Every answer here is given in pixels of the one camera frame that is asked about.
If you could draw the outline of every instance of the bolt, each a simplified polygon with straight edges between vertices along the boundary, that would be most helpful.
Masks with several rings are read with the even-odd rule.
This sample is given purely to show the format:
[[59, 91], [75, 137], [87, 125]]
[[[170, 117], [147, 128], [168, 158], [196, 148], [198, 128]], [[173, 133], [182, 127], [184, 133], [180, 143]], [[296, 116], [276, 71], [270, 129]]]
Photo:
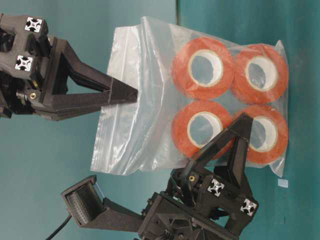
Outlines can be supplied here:
[[34, 100], [37, 97], [37, 94], [35, 92], [30, 93], [30, 99]]
[[193, 182], [194, 180], [196, 180], [195, 176], [190, 176], [190, 177], [189, 177], [189, 181], [190, 181], [190, 182]]

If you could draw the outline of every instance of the plastic bag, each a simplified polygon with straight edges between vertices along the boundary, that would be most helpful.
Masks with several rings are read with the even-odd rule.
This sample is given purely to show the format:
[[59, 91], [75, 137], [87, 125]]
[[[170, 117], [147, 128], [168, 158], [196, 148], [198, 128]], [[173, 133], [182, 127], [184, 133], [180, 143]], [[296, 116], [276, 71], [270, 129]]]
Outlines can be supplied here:
[[[102, 108], [91, 170], [128, 175], [182, 168], [246, 112], [254, 118], [246, 165], [269, 165], [282, 176], [288, 72], [281, 41], [240, 46], [150, 17], [116, 28], [107, 74], [139, 96], [137, 103]], [[210, 164], [225, 164], [225, 152]]]

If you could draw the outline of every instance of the teal wall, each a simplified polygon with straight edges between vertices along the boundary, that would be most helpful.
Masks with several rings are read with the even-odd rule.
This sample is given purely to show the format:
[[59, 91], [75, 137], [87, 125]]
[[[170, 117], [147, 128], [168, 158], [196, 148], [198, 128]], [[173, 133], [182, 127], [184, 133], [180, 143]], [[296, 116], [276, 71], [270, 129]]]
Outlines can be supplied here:
[[[2, 0], [0, 12], [44, 17], [81, 60], [105, 72], [115, 27], [152, 16], [175, 23], [174, 0]], [[81, 88], [69, 85], [71, 91]], [[45, 239], [67, 217], [60, 193], [90, 172], [99, 113], [61, 122], [38, 116], [0, 119], [0, 239]], [[166, 186], [168, 171], [98, 174], [104, 194], [136, 212]], [[80, 229], [73, 220], [57, 240], [124, 239], [133, 233]]]
[[244, 240], [320, 239], [320, 1], [180, 0], [179, 23], [240, 45], [282, 40], [290, 68], [290, 141], [284, 178], [268, 168], [246, 173], [260, 209]]

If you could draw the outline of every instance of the cable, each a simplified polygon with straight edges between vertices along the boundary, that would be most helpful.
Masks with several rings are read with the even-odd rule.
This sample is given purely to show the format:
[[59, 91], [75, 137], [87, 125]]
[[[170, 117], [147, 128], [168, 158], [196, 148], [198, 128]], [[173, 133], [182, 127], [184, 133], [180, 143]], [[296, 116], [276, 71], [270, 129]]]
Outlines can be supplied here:
[[60, 232], [61, 229], [64, 228], [64, 226], [70, 221], [71, 215], [69, 214], [66, 220], [50, 235], [46, 240], [51, 240], [58, 232]]

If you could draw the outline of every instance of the orange tape roll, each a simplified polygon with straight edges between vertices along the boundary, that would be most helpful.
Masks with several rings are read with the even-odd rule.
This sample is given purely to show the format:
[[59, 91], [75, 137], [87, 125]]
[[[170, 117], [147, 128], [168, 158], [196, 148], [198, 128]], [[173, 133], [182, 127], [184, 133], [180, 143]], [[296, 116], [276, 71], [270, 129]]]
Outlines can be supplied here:
[[[264, 84], [257, 82], [253, 72], [259, 66]], [[285, 58], [265, 44], [248, 46], [235, 57], [232, 93], [247, 104], [265, 104], [276, 101], [288, 87], [289, 71]]]
[[[190, 133], [191, 124], [197, 117], [204, 117], [211, 124], [213, 132], [209, 140], [232, 122], [229, 112], [219, 103], [198, 100], [185, 106], [172, 121], [171, 136], [177, 149], [189, 158], [205, 145], [197, 144]], [[228, 150], [228, 147], [227, 145], [222, 149], [216, 158], [222, 156]]]
[[285, 153], [289, 140], [288, 125], [282, 114], [267, 105], [252, 105], [243, 112], [253, 118], [253, 125], [259, 122], [265, 130], [263, 143], [259, 147], [254, 147], [252, 141], [255, 130], [252, 127], [246, 159], [257, 164], [269, 164], [276, 161]]
[[[196, 57], [206, 58], [212, 65], [212, 78], [208, 84], [199, 82], [193, 75], [192, 65]], [[188, 42], [172, 64], [175, 86], [195, 99], [209, 100], [222, 95], [231, 86], [234, 75], [231, 53], [223, 43], [210, 37], [199, 37]]]

